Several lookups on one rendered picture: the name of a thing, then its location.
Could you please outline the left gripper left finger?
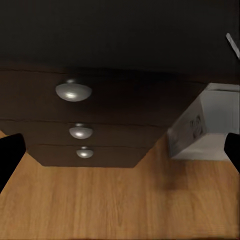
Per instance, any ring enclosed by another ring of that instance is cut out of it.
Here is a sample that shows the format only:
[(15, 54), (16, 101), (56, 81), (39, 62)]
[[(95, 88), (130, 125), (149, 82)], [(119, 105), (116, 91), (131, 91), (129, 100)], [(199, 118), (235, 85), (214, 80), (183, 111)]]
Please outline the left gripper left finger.
[(26, 153), (22, 133), (0, 138), (0, 193)]

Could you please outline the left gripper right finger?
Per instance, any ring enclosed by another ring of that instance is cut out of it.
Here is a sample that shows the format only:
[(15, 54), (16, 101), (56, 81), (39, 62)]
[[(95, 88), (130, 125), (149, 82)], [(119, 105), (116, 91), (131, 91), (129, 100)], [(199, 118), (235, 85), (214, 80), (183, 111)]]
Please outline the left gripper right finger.
[(240, 135), (228, 133), (224, 145), (224, 152), (240, 173)]

